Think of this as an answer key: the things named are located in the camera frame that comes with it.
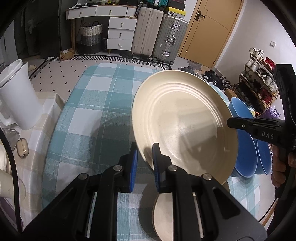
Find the right hand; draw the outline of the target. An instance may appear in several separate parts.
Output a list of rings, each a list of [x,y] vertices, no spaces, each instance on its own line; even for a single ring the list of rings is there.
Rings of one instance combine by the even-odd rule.
[[[286,165],[279,159],[279,148],[275,145],[272,145],[272,175],[271,182],[274,187],[279,188],[286,180],[284,175]]]

